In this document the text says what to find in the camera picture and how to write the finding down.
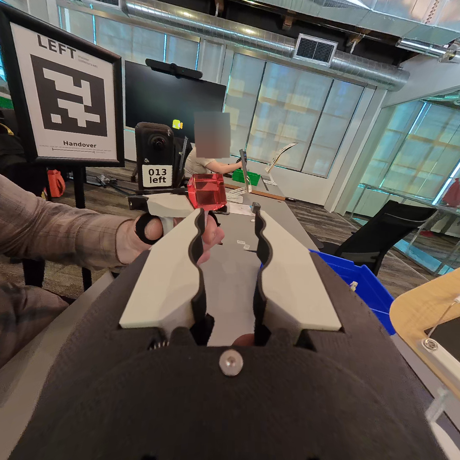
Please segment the black video bar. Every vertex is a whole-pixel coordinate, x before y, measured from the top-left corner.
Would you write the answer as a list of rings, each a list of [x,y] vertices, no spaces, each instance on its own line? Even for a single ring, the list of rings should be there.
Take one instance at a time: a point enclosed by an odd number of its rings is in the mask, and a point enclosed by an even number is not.
[[[203,77],[202,72],[195,69],[181,67],[175,63],[165,63],[147,58],[145,60],[145,65],[153,71],[172,75],[178,79],[187,78],[192,80],[200,80]]]

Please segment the white air vent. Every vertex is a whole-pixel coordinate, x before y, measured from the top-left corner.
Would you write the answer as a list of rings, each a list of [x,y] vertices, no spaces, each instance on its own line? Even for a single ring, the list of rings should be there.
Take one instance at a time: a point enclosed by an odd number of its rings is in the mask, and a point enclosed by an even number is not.
[[[337,46],[336,41],[299,34],[292,59],[330,68]]]

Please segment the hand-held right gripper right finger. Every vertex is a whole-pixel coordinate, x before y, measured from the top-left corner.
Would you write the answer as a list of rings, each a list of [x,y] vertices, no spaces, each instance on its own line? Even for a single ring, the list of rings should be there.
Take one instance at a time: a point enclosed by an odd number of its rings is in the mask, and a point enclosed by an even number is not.
[[[311,253],[267,212],[255,215],[261,268],[253,298],[256,327],[339,331],[337,316]]]

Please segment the red transparent cube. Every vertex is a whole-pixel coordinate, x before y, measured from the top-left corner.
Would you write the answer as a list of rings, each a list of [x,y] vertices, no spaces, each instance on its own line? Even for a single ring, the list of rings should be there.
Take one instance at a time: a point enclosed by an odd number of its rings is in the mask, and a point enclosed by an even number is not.
[[[227,204],[222,174],[193,174],[187,184],[188,199],[194,209],[215,211]]]

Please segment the person's left hand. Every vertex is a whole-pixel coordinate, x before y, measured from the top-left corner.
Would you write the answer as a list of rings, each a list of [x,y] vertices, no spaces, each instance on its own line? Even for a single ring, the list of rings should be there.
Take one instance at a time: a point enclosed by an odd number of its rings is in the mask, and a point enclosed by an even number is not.
[[[140,218],[135,221],[126,221],[116,233],[116,251],[122,264],[133,262],[143,251],[149,250],[152,243],[143,242],[136,234],[136,225]],[[158,217],[153,217],[147,222],[144,229],[144,238],[157,241],[163,236],[162,222]],[[198,260],[198,265],[207,262],[210,258],[211,248],[222,242],[224,230],[218,226],[212,216],[207,217],[206,229],[202,235],[203,254]]]

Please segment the wooden board with black panel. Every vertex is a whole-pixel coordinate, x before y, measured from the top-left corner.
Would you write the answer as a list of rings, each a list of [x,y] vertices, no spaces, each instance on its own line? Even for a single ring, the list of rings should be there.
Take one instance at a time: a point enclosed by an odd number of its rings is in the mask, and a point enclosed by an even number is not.
[[[399,338],[460,397],[460,270],[397,297],[390,320]]]

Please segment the black framed marker sign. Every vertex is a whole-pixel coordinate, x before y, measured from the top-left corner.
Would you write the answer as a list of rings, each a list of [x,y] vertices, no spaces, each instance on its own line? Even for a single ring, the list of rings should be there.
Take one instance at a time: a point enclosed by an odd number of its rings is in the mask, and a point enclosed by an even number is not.
[[[123,167],[121,57],[4,2],[0,36],[27,160]]]

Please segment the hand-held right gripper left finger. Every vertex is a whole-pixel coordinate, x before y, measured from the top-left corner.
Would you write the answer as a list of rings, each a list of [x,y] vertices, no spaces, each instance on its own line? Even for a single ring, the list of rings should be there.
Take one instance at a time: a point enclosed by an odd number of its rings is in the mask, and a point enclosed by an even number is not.
[[[191,328],[207,314],[203,272],[206,212],[194,210],[149,251],[149,255],[120,317],[123,329]]]

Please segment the grey tablet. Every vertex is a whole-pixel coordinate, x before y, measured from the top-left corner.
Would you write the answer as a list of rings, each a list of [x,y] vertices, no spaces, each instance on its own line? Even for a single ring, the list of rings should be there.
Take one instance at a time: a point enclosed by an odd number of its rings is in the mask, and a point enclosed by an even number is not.
[[[239,153],[240,153],[240,158],[241,158],[241,168],[242,168],[242,171],[243,171],[243,177],[244,177],[244,184],[245,184],[246,192],[251,193],[252,192],[252,185],[251,185],[251,182],[250,182],[250,179],[249,179],[249,176],[248,176],[248,172],[247,172],[246,153],[245,153],[245,151],[243,149],[240,149]]]

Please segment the orange bag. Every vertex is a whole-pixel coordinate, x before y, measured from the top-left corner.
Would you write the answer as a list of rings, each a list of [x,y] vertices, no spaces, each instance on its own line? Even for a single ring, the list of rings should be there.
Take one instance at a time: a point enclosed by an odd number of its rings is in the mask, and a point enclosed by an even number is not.
[[[66,183],[62,176],[60,170],[57,169],[48,169],[47,170],[47,179],[48,179],[48,191],[49,198],[60,198],[66,191]]]

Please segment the large silver ceiling duct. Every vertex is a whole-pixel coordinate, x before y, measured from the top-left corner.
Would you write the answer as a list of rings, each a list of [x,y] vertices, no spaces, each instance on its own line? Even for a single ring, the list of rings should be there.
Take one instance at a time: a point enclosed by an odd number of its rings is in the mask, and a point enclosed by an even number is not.
[[[262,1],[294,13],[398,37],[398,48],[459,63],[458,0]]]

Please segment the black television screen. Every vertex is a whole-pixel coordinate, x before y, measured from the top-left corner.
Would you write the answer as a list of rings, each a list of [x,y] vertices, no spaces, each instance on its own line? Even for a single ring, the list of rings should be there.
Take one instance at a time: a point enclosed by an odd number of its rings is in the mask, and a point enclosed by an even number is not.
[[[178,138],[195,142],[194,113],[221,112],[226,86],[204,80],[176,78],[151,70],[145,64],[125,60],[125,126],[141,122],[166,125]],[[183,128],[172,128],[172,121]]]

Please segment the white tilted board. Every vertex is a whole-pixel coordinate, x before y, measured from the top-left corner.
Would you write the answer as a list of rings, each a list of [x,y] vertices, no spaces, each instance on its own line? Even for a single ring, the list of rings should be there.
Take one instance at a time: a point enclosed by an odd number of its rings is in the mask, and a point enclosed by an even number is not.
[[[297,144],[298,144],[297,142],[292,142],[292,143],[289,143],[289,144],[285,145],[284,147],[282,147],[278,151],[276,151],[274,153],[274,155],[273,155],[273,158],[272,158],[271,162],[265,168],[266,173],[269,174],[271,172],[271,170],[276,165],[276,163],[278,162],[279,158],[281,157],[281,155],[284,152],[286,152],[287,150],[289,150],[292,147],[296,146]]]

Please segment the person's left forearm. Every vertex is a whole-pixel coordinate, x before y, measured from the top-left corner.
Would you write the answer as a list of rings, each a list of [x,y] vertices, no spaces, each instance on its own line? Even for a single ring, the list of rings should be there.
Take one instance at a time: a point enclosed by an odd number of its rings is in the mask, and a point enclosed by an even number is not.
[[[121,267],[119,227],[130,219],[48,202],[0,177],[0,253],[91,270]]]

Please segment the green bin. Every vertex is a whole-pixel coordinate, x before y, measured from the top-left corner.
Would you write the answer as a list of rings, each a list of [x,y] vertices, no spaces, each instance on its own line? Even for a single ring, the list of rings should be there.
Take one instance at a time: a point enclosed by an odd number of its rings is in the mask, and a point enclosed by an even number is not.
[[[239,183],[245,183],[244,170],[237,169],[232,174],[232,180]],[[257,186],[260,180],[260,174],[247,172],[247,179],[249,180],[251,186]]]

